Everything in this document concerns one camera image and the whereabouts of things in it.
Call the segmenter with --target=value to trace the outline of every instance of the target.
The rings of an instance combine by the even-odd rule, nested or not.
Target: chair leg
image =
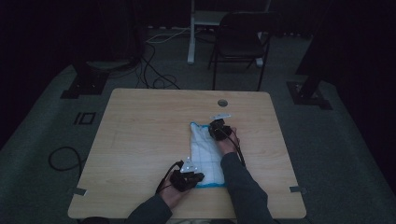
[[[212,91],[216,87],[216,72],[218,70],[218,53],[215,53],[215,69],[213,69]]]
[[[256,61],[256,59],[253,59],[253,60],[250,61],[250,63],[247,66],[247,69],[249,69],[249,67],[253,64],[254,61]]]
[[[262,70],[260,71],[259,85],[257,86],[257,91],[260,91],[260,87],[262,86],[262,75],[264,75],[264,66],[265,64],[262,65]]]
[[[212,64],[213,55],[215,54],[215,49],[216,49],[216,46],[213,47],[212,54],[210,55],[209,65],[207,66],[207,69],[210,69],[210,65]]]
[[[264,57],[262,58],[262,70],[260,72],[259,86],[257,87],[257,91],[260,91],[260,87],[262,86],[262,75],[264,74],[264,68],[265,68],[265,65],[267,64],[269,49],[270,49],[270,43],[268,42],[266,49],[265,49]]]

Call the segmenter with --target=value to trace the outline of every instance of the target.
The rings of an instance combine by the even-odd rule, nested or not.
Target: gray carpet
[[[150,34],[176,31],[151,31]],[[200,34],[201,38],[213,39]],[[153,44],[151,64],[163,75],[173,75],[185,90],[210,90],[212,70],[207,70],[212,45],[197,42],[195,63],[187,64],[189,39],[177,36]],[[303,195],[307,219],[280,223],[396,223],[396,199],[379,172],[359,130],[338,98],[334,86],[319,89],[333,110],[313,105],[295,105],[287,81],[306,77],[294,73],[309,45],[299,37],[275,38],[267,63],[262,91],[271,94],[290,159]],[[148,59],[152,49],[147,48]],[[107,68],[114,63],[93,63]],[[217,90],[254,91],[260,69],[244,64],[221,64]],[[115,88],[145,88],[138,82],[140,68],[110,75],[102,95],[84,95],[75,100],[60,96],[76,72],[69,66],[52,80],[29,115],[0,151],[0,223],[77,223],[67,216],[78,169],[57,172],[48,164],[58,147],[73,147],[82,158],[89,155],[110,93]],[[151,84],[156,77],[148,70]],[[96,113],[91,125],[75,124],[78,113]],[[64,150],[53,162],[66,167],[77,162]],[[122,223],[122,220],[111,220]]]

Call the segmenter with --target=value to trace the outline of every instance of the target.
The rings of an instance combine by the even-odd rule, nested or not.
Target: table leg
[[[189,55],[187,57],[187,63],[194,63],[195,56],[195,1],[191,0],[191,25],[190,25],[190,45],[189,45]]]
[[[262,39],[262,32],[259,32],[259,33],[258,33],[258,36],[259,36],[259,39]],[[262,67],[262,58],[257,58],[257,59],[256,59],[256,65],[257,65],[258,67]]]

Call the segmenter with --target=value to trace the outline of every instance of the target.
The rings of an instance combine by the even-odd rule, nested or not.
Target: hand
[[[239,145],[239,138],[236,137],[236,128],[231,128],[233,132],[230,134],[230,138],[237,144]],[[230,141],[229,138],[226,138],[221,141],[216,141],[216,144],[218,145],[218,148],[221,152],[221,154],[224,156],[227,153],[230,152],[236,152],[235,145],[233,144],[232,141]]]
[[[169,176],[166,178],[165,182],[162,185],[162,190],[160,191],[160,196],[163,198],[165,203],[168,205],[170,209],[173,209],[177,206],[177,204],[181,201],[181,199],[188,194],[190,191],[186,190],[184,192],[180,192],[172,186],[171,181],[169,180]]]

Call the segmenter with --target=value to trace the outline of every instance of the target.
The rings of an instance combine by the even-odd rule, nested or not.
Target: blue strip
[[[195,125],[198,126],[198,127],[204,127],[204,128],[208,128],[208,127],[209,127],[208,124],[200,125],[200,124],[195,123],[194,121],[192,121],[190,124],[195,124]]]
[[[211,183],[211,184],[197,185],[197,186],[196,186],[196,188],[198,188],[198,189],[205,189],[205,188],[222,188],[222,187],[225,187],[225,184]]]

